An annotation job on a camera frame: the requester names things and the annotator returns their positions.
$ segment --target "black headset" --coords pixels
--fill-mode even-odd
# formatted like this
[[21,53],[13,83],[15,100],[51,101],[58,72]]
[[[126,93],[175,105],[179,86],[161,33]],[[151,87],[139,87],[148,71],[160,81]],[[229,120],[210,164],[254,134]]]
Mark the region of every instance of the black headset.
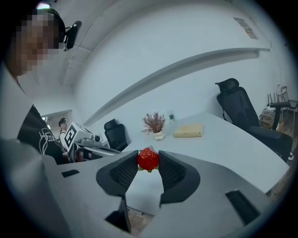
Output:
[[68,51],[69,49],[73,48],[75,45],[75,39],[77,34],[82,26],[81,21],[76,21],[72,26],[65,27],[63,20],[61,19],[60,15],[52,8],[44,8],[44,9],[35,9],[35,14],[49,14],[54,17],[55,24],[58,25],[59,28],[59,37],[58,41],[55,43],[55,48],[59,47],[59,43],[64,43],[65,48],[64,51]]

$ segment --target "dried coral branch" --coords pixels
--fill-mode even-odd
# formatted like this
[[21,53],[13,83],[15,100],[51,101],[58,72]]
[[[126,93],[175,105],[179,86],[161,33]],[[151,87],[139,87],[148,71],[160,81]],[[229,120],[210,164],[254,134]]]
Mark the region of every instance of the dried coral branch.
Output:
[[164,114],[159,115],[158,112],[154,112],[153,114],[147,113],[146,116],[142,119],[145,127],[142,132],[146,134],[149,134],[150,132],[158,133],[163,129],[166,120],[167,119],[165,118]]

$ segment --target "person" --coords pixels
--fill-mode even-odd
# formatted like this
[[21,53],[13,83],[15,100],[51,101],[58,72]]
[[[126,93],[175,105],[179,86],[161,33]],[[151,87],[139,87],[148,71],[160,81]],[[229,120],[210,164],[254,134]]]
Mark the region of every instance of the person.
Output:
[[[1,64],[0,137],[30,144],[40,154],[52,156],[58,165],[68,163],[67,152],[18,82],[19,76],[31,71],[50,51],[59,48],[65,36],[65,25],[53,9],[34,10],[20,25]],[[78,155],[77,161],[83,161],[82,157]]]
[[58,122],[58,125],[60,127],[60,135],[59,135],[59,142],[60,145],[64,148],[65,151],[67,151],[67,145],[66,142],[64,140],[65,136],[66,136],[66,132],[67,132],[67,123],[65,118],[61,118],[61,120]]

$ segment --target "yellow book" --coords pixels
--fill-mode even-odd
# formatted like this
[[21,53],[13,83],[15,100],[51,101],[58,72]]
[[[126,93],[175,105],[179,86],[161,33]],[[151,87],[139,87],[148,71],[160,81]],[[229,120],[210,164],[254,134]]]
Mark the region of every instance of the yellow book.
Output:
[[174,132],[174,137],[202,137],[203,127],[202,123],[181,126]]

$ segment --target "clear plastic bottle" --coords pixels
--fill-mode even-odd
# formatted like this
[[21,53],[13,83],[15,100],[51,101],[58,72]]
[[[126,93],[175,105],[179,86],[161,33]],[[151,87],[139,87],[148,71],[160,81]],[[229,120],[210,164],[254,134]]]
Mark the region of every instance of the clear plastic bottle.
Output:
[[168,110],[168,115],[169,115],[169,121],[171,123],[174,123],[175,122],[175,117],[174,117],[173,111],[171,109]]

